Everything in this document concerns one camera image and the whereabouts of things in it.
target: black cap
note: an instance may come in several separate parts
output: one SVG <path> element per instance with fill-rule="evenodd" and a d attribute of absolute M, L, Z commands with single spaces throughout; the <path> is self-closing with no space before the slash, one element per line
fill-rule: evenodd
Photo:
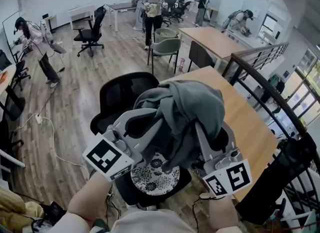
<path fill-rule="evenodd" d="M 246 12 L 248 13 L 249 18 L 250 18 L 251 20 L 253 20 L 254 13 L 253 13 L 252 11 L 250 11 L 250 10 L 246 10 Z"/>
<path fill-rule="evenodd" d="M 25 19 L 22 17 L 19 17 L 18 19 L 16 19 L 15 24 L 14 24 L 16 30 L 19 29 L 19 26 L 21 25 L 21 23 L 25 23 L 25 22 L 26 22 Z"/>

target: metal railing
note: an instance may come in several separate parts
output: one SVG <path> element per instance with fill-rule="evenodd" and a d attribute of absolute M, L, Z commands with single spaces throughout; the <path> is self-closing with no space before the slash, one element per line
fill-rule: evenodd
<path fill-rule="evenodd" d="M 302 122 L 299 120 L 299 118 L 296 116 L 287 102 L 283 99 L 283 97 L 278 93 L 278 91 L 257 71 L 263 68 L 265 64 L 270 63 L 281 56 L 285 52 L 287 47 L 288 43 L 284 43 L 233 53 L 231 54 L 230 61 L 227 64 L 222 76 L 227 79 L 232 86 L 234 86 L 236 83 L 239 83 L 262 106 L 262 108 L 278 125 L 286 139 L 289 140 L 291 136 L 286 131 L 285 127 L 270 111 L 265 103 L 261 101 L 260 97 L 258 97 L 258 95 L 245 84 L 246 77 L 251 76 L 264 89 L 264 91 L 266 91 L 270 95 L 270 97 L 274 99 L 278 106 L 291 120 L 299 135 L 303 137 L 306 134 L 307 130 Z M 292 165 L 293 162 L 291 161 L 289 156 L 285 156 L 287 157 L 289 164 Z M 315 151 L 312 158 L 317 171 L 320 172 L 320 158 L 317 151 Z M 314 181 L 308 169 L 305 170 L 305 173 L 310 180 L 312 186 L 311 191 L 306 190 L 300 174 L 296 178 L 301 185 L 302 192 L 294 187 L 293 182 L 290 182 L 289 185 L 284 188 L 284 192 L 291 202 L 292 207 L 297 215 L 305 213 L 305 207 L 308 207 L 310 210 L 315 209 L 315 211 L 320 214 L 320 203 Z"/>

